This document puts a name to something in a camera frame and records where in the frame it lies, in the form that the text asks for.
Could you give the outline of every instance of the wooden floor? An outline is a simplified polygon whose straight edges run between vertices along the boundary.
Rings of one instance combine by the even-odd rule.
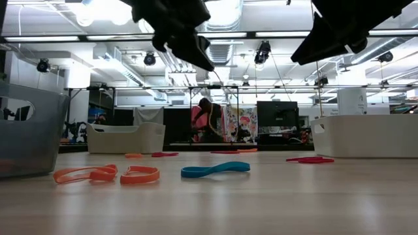
[[[0,234],[25,235],[386,235],[418,234],[418,160],[337,159],[286,163],[310,152],[181,153],[141,160],[70,153],[56,169],[156,166],[161,180],[121,186],[51,176],[0,181]],[[245,161],[251,172],[187,180],[184,166]]]

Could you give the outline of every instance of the orange rubber band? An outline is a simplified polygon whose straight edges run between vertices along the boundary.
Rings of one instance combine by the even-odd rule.
[[[258,149],[238,149],[240,153],[255,153]]]
[[[95,170],[93,172],[88,172],[84,174],[77,174],[74,176],[66,176],[72,172],[77,172],[81,170]],[[116,174],[118,173],[118,168],[114,164],[109,164],[106,166],[91,166],[91,167],[79,167],[79,168],[66,168],[63,170],[58,170],[54,173],[54,180],[56,183],[70,183],[78,180],[101,180],[101,181],[112,181]]]
[[[144,176],[130,176],[131,173],[141,172],[147,173]],[[134,183],[149,183],[157,181],[159,179],[159,170],[155,167],[148,166],[130,166],[128,171],[120,176],[121,184],[134,184]]]
[[[126,158],[141,158],[142,154],[140,154],[140,153],[126,153],[125,157]]]

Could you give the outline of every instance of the person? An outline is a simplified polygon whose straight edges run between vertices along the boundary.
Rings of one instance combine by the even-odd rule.
[[[201,108],[201,111],[192,120],[191,125],[195,126],[197,120],[203,114],[208,114],[208,122],[202,128],[204,133],[201,142],[223,142],[221,106],[210,102],[207,98],[202,98],[199,101],[199,107]]]

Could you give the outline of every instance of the fluorescent light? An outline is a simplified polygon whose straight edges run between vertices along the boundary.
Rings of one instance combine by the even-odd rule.
[[[311,1],[292,1],[291,6],[310,6]],[[246,7],[289,7],[284,0],[244,1]]]
[[[176,90],[176,89],[189,89],[189,88],[188,87],[151,87],[150,89]]]
[[[153,37],[152,34],[137,34],[137,35],[99,35],[99,36],[87,36],[88,40],[151,40]]]
[[[243,45],[243,41],[218,41],[212,40],[210,41],[211,45]]]
[[[370,36],[417,35],[418,29],[385,29],[371,30]]]
[[[8,0],[8,5],[45,5],[46,3],[49,4],[65,4],[65,1],[12,1]]]
[[[217,33],[198,33],[199,36],[204,36],[208,39],[216,38],[244,38],[247,33],[243,32],[217,32]]]
[[[137,104],[137,105],[116,105],[116,108],[135,108],[135,107],[190,107],[189,104]]]
[[[306,37],[309,31],[257,32],[255,37]]]
[[[76,42],[77,36],[53,36],[53,37],[5,37],[7,42]]]
[[[143,90],[143,87],[116,87],[117,91],[140,91]]]

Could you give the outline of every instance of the security camera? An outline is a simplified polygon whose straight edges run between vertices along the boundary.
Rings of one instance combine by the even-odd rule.
[[[262,65],[268,59],[269,53],[272,51],[270,43],[268,41],[263,41],[257,50],[257,54],[254,58],[254,63],[256,65]]]
[[[49,64],[48,59],[40,59],[37,65],[38,72],[48,73],[51,71],[51,65]]]
[[[147,52],[145,55],[144,64],[147,66],[152,66],[155,64],[155,56],[153,52]]]
[[[392,60],[393,60],[393,54],[392,54],[392,52],[386,52],[383,55],[381,55],[381,56],[378,57],[378,61],[380,63],[383,63],[383,62],[391,62]]]

